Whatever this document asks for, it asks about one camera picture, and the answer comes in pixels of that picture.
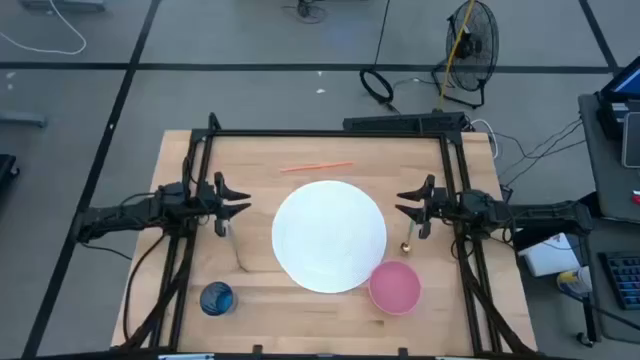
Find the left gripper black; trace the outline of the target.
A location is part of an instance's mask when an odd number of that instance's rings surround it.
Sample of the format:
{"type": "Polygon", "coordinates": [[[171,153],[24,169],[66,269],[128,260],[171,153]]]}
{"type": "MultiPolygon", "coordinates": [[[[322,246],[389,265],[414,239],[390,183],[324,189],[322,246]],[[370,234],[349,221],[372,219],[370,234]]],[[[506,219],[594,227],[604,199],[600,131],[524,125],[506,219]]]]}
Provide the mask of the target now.
{"type": "Polygon", "coordinates": [[[214,215],[214,231],[219,237],[225,237],[227,230],[225,222],[250,207],[250,203],[225,204],[226,200],[238,201],[250,198],[249,194],[231,190],[225,183],[221,172],[214,174],[213,184],[207,181],[196,192],[196,204],[204,215],[214,215]]]}

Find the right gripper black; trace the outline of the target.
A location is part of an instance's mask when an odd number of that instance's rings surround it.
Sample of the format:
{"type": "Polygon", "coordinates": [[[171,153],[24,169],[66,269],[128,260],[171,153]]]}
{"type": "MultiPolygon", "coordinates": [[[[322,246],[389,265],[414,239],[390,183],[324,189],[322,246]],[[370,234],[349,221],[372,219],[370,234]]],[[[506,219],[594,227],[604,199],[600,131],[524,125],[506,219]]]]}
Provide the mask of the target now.
{"type": "Polygon", "coordinates": [[[407,215],[415,224],[420,224],[418,233],[420,239],[427,239],[431,234],[431,219],[443,222],[453,222],[460,217],[460,211],[455,198],[451,197],[446,188],[435,186],[435,176],[429,174],[421,187],[417,190],[398,193],[399,198],[409,201],[422,201],[421,208],[397,205],[396,208],[407,215]]]}

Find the gold spoon teal handle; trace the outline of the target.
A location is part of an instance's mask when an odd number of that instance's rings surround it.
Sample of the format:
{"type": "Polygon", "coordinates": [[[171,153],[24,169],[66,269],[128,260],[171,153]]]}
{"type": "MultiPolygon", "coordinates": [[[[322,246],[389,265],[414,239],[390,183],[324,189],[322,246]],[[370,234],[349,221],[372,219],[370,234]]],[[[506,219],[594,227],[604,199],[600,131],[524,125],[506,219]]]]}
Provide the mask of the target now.
{"type": "Polygon", "coordinates": [[[236,233],[231,222],[227,223],[227,236],[230,239],[238,268],[242,270],[244,273],[248,273],[249,270],[244,266],[241,260],[236,233]]]}
{"type": "Polygon", "coordinates": [[[401,250],[405,254],[408,254],[411,251],[411,239],[412,239],[414,228],[415,228],[415,222],[411,220],[409,222],[409,228],[407,231],[406,239],[404,242],[401,243],[401,250]]]}

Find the pink plastic bowl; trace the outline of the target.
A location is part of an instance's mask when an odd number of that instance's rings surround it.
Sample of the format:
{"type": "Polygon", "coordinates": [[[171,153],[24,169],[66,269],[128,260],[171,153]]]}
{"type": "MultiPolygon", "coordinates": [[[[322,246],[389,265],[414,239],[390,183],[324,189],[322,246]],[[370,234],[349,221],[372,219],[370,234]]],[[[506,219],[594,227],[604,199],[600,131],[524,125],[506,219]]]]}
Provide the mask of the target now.
{"type": "Polygon", "coordinates": [[[373,304],[394,316],[413,311],[422,292],[417,273],[400,261],[386,261],[378,265],[371,274],[368,288],[373,304]]]}

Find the orange drinking straw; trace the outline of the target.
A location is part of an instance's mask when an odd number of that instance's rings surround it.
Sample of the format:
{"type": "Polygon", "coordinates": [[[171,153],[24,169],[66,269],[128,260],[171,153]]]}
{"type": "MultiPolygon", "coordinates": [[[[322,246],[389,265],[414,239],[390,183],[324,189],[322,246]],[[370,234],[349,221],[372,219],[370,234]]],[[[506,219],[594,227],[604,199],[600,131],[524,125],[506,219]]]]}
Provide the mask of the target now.
{"type": "Polygon", "coordinates": [[[279,169],[279,172],[289,173],[289,172],[308,171],[308,170],[321,170],[321,169],[329,169],[329,168],[352,166],[352,165],[354,165],[353,162],[320,163],[320,164],[301,165],[301,166],[295,166],[295,167],[281,168],[279,169]]]}

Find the blue faceted plastic cup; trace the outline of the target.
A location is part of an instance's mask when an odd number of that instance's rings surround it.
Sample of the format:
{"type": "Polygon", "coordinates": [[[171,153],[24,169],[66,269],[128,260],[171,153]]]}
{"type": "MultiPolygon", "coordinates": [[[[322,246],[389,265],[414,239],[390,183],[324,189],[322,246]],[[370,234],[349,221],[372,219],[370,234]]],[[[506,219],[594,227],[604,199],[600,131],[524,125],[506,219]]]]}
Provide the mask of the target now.
{"type": "Polygon", "coordinates": [[[235,311],[237,303],[237,293],[230,285],[220,281],[208,284],[199,298],[201,310],[209,316],[231,314],[235,311]]]}

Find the long black equipment box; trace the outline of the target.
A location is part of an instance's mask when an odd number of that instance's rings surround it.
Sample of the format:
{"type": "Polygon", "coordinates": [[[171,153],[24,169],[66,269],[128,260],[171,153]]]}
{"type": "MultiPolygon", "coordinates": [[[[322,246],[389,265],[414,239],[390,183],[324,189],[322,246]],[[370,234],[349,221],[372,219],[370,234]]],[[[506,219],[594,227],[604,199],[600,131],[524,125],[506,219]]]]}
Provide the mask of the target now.
{"type": "Polygon", "coordinates": [[[463,112],[431,112],[422,114],[352,117],[343,120],[345,131],[398,132],[426,134],[428,132],[461,132],[468,125],[463,112]]]}

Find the white round plate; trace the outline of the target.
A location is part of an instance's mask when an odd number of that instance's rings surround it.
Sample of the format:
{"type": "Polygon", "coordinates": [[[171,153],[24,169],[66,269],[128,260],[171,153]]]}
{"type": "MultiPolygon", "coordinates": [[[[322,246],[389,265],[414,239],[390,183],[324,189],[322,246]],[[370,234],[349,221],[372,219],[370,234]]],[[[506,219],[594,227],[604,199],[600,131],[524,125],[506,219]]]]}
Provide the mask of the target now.
{"type": "Polygon", "coordinates": [[[288,195],[272,222],[271,239],[277,261],[296,284],[334,294],[370,278],[386,252],[387,229],[363,190],[324,180],[288,195]]]}

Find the white bottle yellow label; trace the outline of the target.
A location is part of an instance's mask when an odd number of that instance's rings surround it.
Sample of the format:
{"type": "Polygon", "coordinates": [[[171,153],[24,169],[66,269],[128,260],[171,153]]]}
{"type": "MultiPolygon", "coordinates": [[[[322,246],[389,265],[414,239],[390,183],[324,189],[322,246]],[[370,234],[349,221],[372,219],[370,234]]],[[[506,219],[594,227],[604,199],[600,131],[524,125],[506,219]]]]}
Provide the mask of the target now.
{"type": "Polygon", "coordinates": [[[556,284],[561,291],[577,296],[588,296],[593,291],[590,269],[588,266],[559,273],[556,284]]]}

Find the grey side desk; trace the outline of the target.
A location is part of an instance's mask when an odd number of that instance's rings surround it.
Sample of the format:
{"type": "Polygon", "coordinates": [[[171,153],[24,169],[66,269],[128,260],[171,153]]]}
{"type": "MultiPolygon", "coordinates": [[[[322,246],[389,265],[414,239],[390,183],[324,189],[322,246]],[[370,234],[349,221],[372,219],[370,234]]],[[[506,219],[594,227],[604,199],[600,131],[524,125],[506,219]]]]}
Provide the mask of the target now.
{"type": "Polygon", "coordinates": [[[640,203],[632,200],[640,191],[640,169],[624,168],[620,162],[621,142],[605,136],[597,118],[595,95],[578,97],[595,190],[580,199],[594,218],[640,223],[640,203]]]}

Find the black chair base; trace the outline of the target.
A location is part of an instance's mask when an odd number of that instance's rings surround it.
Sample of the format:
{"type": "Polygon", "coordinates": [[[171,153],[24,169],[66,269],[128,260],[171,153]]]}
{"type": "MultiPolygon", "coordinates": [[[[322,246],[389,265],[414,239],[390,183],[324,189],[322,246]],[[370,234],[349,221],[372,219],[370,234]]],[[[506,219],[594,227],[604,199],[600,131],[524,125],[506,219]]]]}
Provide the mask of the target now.
{"type": "Polygon", "coordinates": [[[297,0],[295,5],[282,5],[280,9],[300,23],[318,24],[328,15],[325,8],[316,5],[318,1],[320,0],[297,0]]]}

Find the black keyboard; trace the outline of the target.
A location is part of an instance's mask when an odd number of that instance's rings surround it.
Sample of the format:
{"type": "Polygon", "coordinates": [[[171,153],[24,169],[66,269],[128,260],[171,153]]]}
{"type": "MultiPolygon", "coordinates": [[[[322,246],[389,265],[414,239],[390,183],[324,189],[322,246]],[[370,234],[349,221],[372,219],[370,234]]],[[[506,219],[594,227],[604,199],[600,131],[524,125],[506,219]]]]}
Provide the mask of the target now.
{"type": "Polygon", "coordinates": [[[603,271],[623,310],[640,310],[640,251],[600,252],[603,271]]]}

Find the grey tablet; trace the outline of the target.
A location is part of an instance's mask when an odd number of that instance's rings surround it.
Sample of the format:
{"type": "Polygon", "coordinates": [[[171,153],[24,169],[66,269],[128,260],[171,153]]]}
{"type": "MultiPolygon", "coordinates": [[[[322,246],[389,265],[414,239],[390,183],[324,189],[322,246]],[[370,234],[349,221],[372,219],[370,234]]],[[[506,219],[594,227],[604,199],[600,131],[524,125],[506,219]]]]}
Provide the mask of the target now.
{"type": "Polygon", "coordinates": [[[640,168],[640,112],[625,117],[621,163],[625,168],[640,168]]]}

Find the black laptop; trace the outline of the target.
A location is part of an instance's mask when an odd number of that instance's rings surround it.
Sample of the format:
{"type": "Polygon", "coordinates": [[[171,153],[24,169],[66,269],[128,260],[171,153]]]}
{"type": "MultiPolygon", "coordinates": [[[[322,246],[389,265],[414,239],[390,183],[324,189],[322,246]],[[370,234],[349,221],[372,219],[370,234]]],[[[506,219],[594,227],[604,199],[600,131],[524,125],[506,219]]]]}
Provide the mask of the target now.
{"type": "Polygon", "coordinates": [[[626,115],[640,111],[640,63],[623,69],[596,96],[596,116],[605,136],[620,140],[626,115]]]}

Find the black metal table frame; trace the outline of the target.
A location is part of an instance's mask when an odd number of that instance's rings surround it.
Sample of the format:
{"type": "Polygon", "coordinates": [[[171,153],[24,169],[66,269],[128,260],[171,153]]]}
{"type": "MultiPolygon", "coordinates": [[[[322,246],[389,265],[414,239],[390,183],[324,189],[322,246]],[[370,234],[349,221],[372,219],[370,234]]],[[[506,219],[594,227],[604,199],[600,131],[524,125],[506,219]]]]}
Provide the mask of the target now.
{"type": "Polygon", "coordinates": [[[335,179],[365,191],[384,215],[386,257],[401,260],[408,218],[396,206],[398,193],[418,188],[432,174],[438,185],[452,182],[492,195],[500,192],[487,137],[466,133],[444,163],[435,139],[392,135],[358,136],[342,131],[280,131],[266,136],[222,133],[213,143],[210,168],[229,185],[250,195],[247,210],[234,218],[244,273],[231,242],[215,234],[212,223],[200,227],[182,309],[169,305],[159,341],[183,352],[311,355],[471,355],[506,350],[483,313],[467,314],[467,292],[459,263],[451,254],[454,233],[434,222],[429,238],[413,232],[406,262],[420,277],[415,310],[402,316],[380,311],[366,286],[341,294],[320,294],[297,285],[279,265],[271,245],[271,224],[281,202],[296,188],[335,179]],[[353,162],[352,166],[281,173],[301,165],[353,162]],[[206,315],[202,290],[227,283],[237,293],[234,312],[206,315]]]}

